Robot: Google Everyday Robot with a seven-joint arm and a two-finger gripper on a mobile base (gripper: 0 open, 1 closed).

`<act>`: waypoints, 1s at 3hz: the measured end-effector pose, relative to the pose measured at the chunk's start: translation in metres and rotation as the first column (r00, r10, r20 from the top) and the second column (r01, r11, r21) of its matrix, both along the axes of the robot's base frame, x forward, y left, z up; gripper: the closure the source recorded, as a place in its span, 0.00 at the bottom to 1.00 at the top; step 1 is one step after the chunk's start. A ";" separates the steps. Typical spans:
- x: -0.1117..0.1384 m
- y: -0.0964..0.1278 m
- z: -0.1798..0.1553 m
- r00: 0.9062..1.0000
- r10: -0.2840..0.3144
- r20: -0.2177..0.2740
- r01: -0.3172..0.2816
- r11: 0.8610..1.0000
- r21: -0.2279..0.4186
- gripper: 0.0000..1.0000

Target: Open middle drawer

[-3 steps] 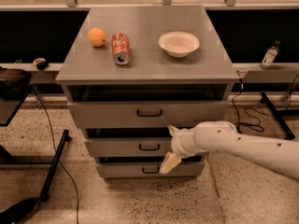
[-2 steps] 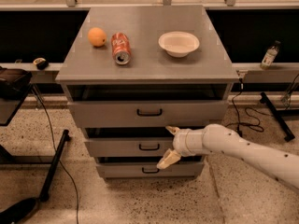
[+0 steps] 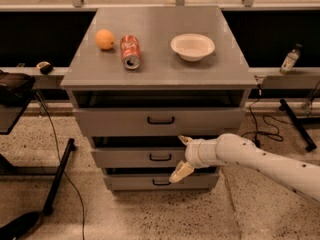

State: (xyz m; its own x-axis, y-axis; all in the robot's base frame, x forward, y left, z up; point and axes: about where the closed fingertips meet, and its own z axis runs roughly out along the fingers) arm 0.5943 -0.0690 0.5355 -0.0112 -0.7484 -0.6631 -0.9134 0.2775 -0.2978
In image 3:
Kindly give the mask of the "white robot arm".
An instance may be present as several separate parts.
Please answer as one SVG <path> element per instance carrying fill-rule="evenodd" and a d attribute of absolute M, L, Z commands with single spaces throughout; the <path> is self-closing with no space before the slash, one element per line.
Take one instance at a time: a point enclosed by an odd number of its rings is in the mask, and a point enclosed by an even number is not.
<path fill-rule="evenodd" d="M 210 140 L 180 135 L 179 140 L 186 146 L 184 159 L 171 174 L 170 183 L 180 182 L 195 169 L 238 165 L 255 170 L 290 191 L 320 203 L 319 166 L 264 151 L 252 141 L 231 133 Z"/>

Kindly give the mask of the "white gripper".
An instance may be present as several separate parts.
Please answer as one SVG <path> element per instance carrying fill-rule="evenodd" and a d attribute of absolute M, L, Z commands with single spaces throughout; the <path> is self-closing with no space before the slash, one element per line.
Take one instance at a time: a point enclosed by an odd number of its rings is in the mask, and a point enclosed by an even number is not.
<path fill-rule="evenodd" d="M 216 155 L 217 141 L 195 139 L 179 135 L 178 139 L 185 145 L 185 158 L 187 162 L 180 161 L 169 177 L 170 183 L 178 183 L 188 177 L 195 169 L 207 168 L 218 164 Z"/>

